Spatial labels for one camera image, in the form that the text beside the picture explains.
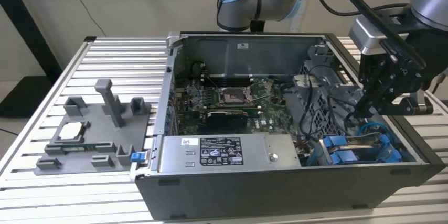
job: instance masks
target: gray plastic block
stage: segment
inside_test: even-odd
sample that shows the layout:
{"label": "gray plastic block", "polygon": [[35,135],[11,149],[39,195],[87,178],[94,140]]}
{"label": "gray plastic block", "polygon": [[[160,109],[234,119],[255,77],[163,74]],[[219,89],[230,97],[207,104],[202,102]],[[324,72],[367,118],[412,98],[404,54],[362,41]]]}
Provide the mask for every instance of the gray plastic block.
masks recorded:
{"label": "gray plastic block", "polygon": [[[120,113],[123,113],[126,111],[126,109],[124,109],[124,106],[122,105],[119,96],[115,95],[114,99],[115,99],[115,103],[120,106]],[[103,105],[103,111],[104,111],[106,115],[111,115],[111,111],[110,111],[108,106]]]}
{"label": "gray plastic block", "polygon": [[96,151],[100,153],[107,153],[107,152],[116,152],[118,151],[118,147],[115,146],[114,142],[104,142],[108,145],[100,145],[96,147]]}
{"label": "gray plastic block", "polygon": [[[124,150],[127,151],[131,149],[131,145],[136,151],[143,150],[150,114],[134,115],[131,105],[128,103],[123,105],[123,108],[124,112],[122,117],[126,122],[123,128],[115,128],[115,125],[111,122],[111,118],[104,116],[102,104],[90,104],[87,108],[80,108],[83,113],[82,118],[71,118],[68,115],[64,115],[64,119],[56,129],[55,135],[50,140],[48,145],[48,148],[56,149],[50,149],[50,153],[43,153],[42,155],[44,159],[58,158],[62,165],[59,166],[59,169],[48,170],[40,170],[38,167],[35,169],[36,175],[115,172],[130,170],[131,157],[128,156],[128,153],[124,152]],[[83,133],[83,143],[56,143],[60,140],[59,136],[63,130],[63,126],[71,122],[90,122],[91,124]],[[119,154],[122,155],[122,162],[126,165],[120,164],[119,158],[116,157],[119,145],[123,147]],[[110,155],[115,164],[114,167],[94,167],[91,163],[94,155]]]}
{"label": "gray plastic block", "polygon": [[68,97],[64,103],[64,110],[70,117],[79,117],[79,116],[83,117],[79,109],[86,107],[87,105],[83,97]]}
{"label": "gray plastic block", "polygon": [[146,115],[151,111],[151,105],[147,108],[146,100],[142,97],[135,97],[131,100],[131,110],[134,115]]}
{"label": "gray plastic block", "polygon": [[114,167],[115,166],[110,155],[92,156],[91,163],[94,167]]}
{"label": "gray plastic block", "polygon": [[58,160],[58,158],[42,158],[36,163],[36,166],[40,170],[56,170],[59,169],[60,165],[62,162]]}
{"label": "gray plastic block", "polygon": [[66,154],[62,147],[50,147],[48,145],[44,148],[44,152],[48,155],[64,155]]}
{"label": "gray plastic block", "polygon": [[131,165],[131,155],[135,152],[134,146],[130,146],[128,152],[124,152],[123,146],[119,145],[119,149],[116,152],[116,157],[120,162],[120,165]]}
{"label": "gray plastic block", "polygon": [[122,118],[122,104],[114,97],[111,87],[112,81],[110,79],[100,79],[95,84],[95,90],[103,96],[107,107],[106,111],[110,113],[114,125],[116,128],[122,128],[124,126],[124,120]]}

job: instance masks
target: beige wall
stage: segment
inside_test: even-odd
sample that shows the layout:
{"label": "beige wall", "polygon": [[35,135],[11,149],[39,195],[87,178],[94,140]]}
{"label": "beige wall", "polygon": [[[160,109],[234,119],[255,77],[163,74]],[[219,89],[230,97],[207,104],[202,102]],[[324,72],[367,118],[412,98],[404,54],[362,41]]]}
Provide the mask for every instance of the beige wall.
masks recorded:
{"label": "beige wall", "polygon": [[[215,24],[216,0],[83,1],[108,36],[166,36],[171,30],[218,30]],[[327,1],[338,10],[354,10],[348,0]],[[367,0],[371,5],[407,1]],[[102,33],[79,0],[24,0],[24,2],[50,47],[59,61],[66,65],[84,37],[100,36]],[[287,31],[288,25],[288,22],[270,22],[267,31]],[[302,31],[332,32],[338,35],[346,35],[351,25],[351,18],[331,15],[319,1],[311,0],[304,14]],[[32,61],[28,62],[22,58],[18,60],[18,64],[27,65],[27,68],[35,68]]]}
{"label": "beige wall", "polygon": [[[83,0],[107,36],[166,36],[168,31],[216,31],[216,0]],[[100,36],[79,0],[24,0],[63,64],[86,36]],[[287,31],[288,22],[268,31]]]}

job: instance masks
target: power cable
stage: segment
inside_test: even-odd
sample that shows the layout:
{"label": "power cable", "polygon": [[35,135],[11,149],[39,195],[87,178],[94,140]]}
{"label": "power cable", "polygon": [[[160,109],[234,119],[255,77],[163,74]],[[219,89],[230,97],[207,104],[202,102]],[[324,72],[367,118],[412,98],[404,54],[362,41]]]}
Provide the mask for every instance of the power cable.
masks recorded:
{"label": "power cable", "polygon": [[[331,14],[335,14],[335,15],[342,16],[342,17],[356,16],[356,15],[362,14],[360,11],[347,12],[347,13],[346,12],[339,12],[330,7],[326,0],[319,0],[319,1],[320,1],[322,5],[324,6],[326,10]],[[407,5],[408,5],[408,3],[388,4],[388,5],[382,5],[382,6],[374,7],[372,10],[384,10],[384,9],[391,9],[391,8],[396,8],[396,7],[406,7]]]}
{"label": "power cable", "polygon": [[84,6],[84,9],[86,9],[86,11],[87,11],[87,14],[90,15],[91,20],[92,20],[94,23],[96,24],[98,28],[102,30],[102,33],[103,33],[104,37],[107,37],[106,32],[104,32],[103,28],[100,27],[100,25],[98,24],[98,22],[95,21],[92,15],[91,15],[91,12],[90,12],[90,10],[88,10],[88,8],[87,8],[87,6],[86,6],[86,4],[84,4],[84,2],[83,2],[83,0],[79,0],[79,1],[82,2],[82,5]]}
{"label": "power cable", "polygon": [[19,136],[18,133],[15,133],[15,132],[12,132],[12,131],[8,131],[8,130],[6,130],[6,129],[3,129],[3,128],[0,128],[0,131],[7,132],[7,133],[10,133],[11,135]]}

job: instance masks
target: blue cable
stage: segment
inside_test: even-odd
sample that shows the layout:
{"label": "blue cable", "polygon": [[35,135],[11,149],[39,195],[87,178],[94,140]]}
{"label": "blue cable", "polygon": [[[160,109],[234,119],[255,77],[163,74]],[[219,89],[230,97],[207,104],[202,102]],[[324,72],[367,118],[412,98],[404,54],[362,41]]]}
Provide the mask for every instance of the blue cable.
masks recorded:
{"label": "blue cable", "polygon": [[366,128],[371,127],[371,126],[379,126],[382,129],[384,129],[386,133],[391,137],[391,143],[395,142],[391,130],[382,123],[368,123],[368,124],[364,124],[363,127],[359,129],[356,136],[360,136],[363,134],[363,131],[366,130]]}

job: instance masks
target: label sticker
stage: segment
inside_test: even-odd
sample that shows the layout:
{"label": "label sticker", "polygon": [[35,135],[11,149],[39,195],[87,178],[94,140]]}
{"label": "label sticker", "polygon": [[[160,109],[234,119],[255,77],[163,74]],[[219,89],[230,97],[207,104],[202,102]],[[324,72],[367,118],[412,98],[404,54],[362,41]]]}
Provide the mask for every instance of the label sticker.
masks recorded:
{"label": "label sticker", "polygon": [[250,48],[250,43],[238,43],[236,48],[238,49],[248,49]]}
{"label": "label sticker", "polygon": [[208,165],[243,165],[242,139],[239,137],[202,138],[200,163]]}
{"label": "label sticker", "polygon": [[183,138],[182,145],[199,145],[199,138]]}

